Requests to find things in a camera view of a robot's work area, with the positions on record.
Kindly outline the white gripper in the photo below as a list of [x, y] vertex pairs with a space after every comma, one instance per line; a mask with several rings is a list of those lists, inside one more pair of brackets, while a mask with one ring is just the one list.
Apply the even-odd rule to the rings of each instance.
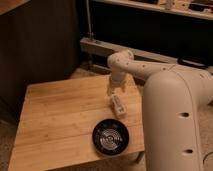
[[109, 77], [109, 83], [108, 83], [108, 89], [107, 89], [107, 95], [110, 97], [112, 95], [112, 90], [116, 88], [121, 88], [122, 92], [125, 93], [126, 91], [126, 78], [122, 79], [116, 79], [113, 76]]

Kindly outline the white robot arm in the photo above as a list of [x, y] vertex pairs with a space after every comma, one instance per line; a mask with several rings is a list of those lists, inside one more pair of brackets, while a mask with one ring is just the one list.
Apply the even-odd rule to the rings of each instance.
[[138, 61], [130, 50], [108, 57], [108, 91], [128, 74], [145, 82], [142, 121], [146, 171], [204, 171], [198, 111], [213, 101], [213, 74], [179, 64]]

